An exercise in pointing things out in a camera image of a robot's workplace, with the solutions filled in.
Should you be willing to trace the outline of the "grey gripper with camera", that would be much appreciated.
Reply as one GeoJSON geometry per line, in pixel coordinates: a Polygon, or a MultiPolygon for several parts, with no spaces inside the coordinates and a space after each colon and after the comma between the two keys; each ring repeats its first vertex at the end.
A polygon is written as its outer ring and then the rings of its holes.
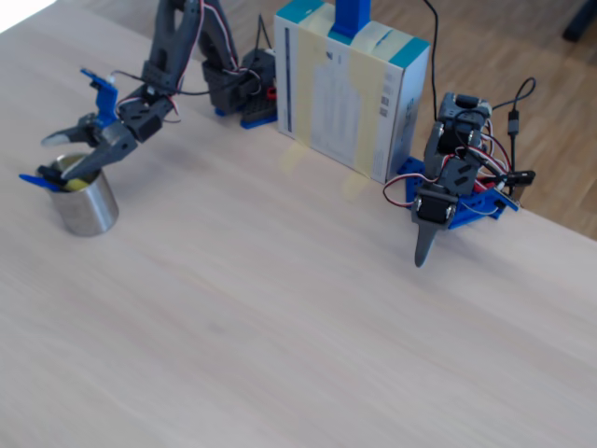
{"type": "Polygon", "coordinates": [[[82,143],[93,151],[62,170],[64,180],[72,180],[101,170],[128,157],[138,144],[130,129],[119,119],[101,128],[95,114],[88,114],[75,127],[60,130],[41,141],[43,147],[82,143]]]}

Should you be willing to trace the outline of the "grey gripper without camera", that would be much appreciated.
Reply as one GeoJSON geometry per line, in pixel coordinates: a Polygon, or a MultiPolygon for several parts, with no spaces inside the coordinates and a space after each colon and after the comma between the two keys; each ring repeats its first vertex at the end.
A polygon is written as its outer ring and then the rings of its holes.
{"type": "Polygon", "coordinates": [[[418,224],[414,261],[423,267],[437,232],[448,229],[456,213],[459,197],[447,188],[424,182],[417,190],[411,207],[412,221],[418,224]]]}

